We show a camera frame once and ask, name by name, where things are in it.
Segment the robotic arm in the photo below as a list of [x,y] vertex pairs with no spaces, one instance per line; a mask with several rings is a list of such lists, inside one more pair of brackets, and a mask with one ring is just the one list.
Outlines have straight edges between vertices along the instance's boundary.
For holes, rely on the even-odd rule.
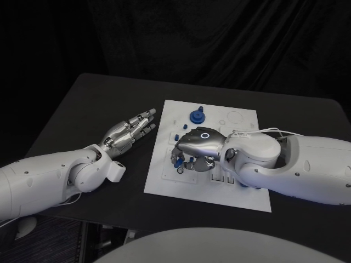
[[[183,153],[195,162],[183,162]],[[286,165],[274,168],[277,159]],[[320,137],[218,131],[197,127],[177,141],[171,151],[174,167],[213,169],[219,162],[244,187],[267,188],[283,195],[332,205],[351,204],[351,143]]]
[[119,122],[98,145],[25,158],[0,168],[0,220],[34,214],[75,194],[90,192],[105,177],[119,181],[125,167],[112,159],[154,129],[154,124],[145,127],[154,112],[151,109]]

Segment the circular outline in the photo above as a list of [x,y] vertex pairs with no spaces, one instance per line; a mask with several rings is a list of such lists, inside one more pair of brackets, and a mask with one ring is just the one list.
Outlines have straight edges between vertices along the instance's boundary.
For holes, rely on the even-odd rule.
[[202,133],[202,134],[200,134],[200,138],[202,138],[202,139],[206,139],[208,137],[209,137],[209,134],[208,134],[208,133]]

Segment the white panel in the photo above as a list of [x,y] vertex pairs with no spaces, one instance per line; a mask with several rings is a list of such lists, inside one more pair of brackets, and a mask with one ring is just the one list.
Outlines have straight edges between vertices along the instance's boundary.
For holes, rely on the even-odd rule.
[[[193,124],[189,120],[189,113],[197,110],[199,106],[203,107],[205,122]],[[221,171],[219,163],[212,171],[197,173],[184,170],[183,174],[177,174],[167,149],[171,150],[176,143],[173,136],[179,134],[180,137],[196,127],[212,128],[223,136],[231,133],[232,129],[258,130],[255,111],[171,100],[164,101],[144,192],[271,212],[267,189],[241,187],[234,178]],[[222,178],[222,182],[212,180],[213,177]]]

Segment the table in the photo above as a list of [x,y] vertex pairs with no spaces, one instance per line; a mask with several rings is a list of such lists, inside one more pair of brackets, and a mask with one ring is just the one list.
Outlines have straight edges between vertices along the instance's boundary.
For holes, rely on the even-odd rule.
[[[277,127],[351,142],[351,125],[332,100],[82,74],[27,157],[99,143],[109,127],[150,108],[157,110],[157,125],[164,99],[251,109],[260,129]],[[127,167],[118,183],[105,180],[75,204],[43,214],[150,232],[234,228],[283,238],[351,261],[351,206],[317,204],[270,191],[273,213],[265,213],[144,194],[154,140],[155,130],[116,158]]]

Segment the white pegboard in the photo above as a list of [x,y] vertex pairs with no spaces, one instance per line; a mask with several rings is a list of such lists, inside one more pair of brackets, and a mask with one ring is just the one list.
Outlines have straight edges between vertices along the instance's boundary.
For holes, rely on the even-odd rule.
[[[203,107],[205,122],[193,124],[189,120],[189,113],[199,106]],[[241,187],[229,174],[221,170],[218,162],[215,168],[208,172],[197,173],[184,170],[182,174],[177,174],[170,162],[170,151],[176,144],[173,138],[176,134],[180,138],[196,127],[212,128],[223,136],[228,136],[234,129],[258,130],[255,111],[171,100],[164,101],[144,192],[271,212],[267,189]]]

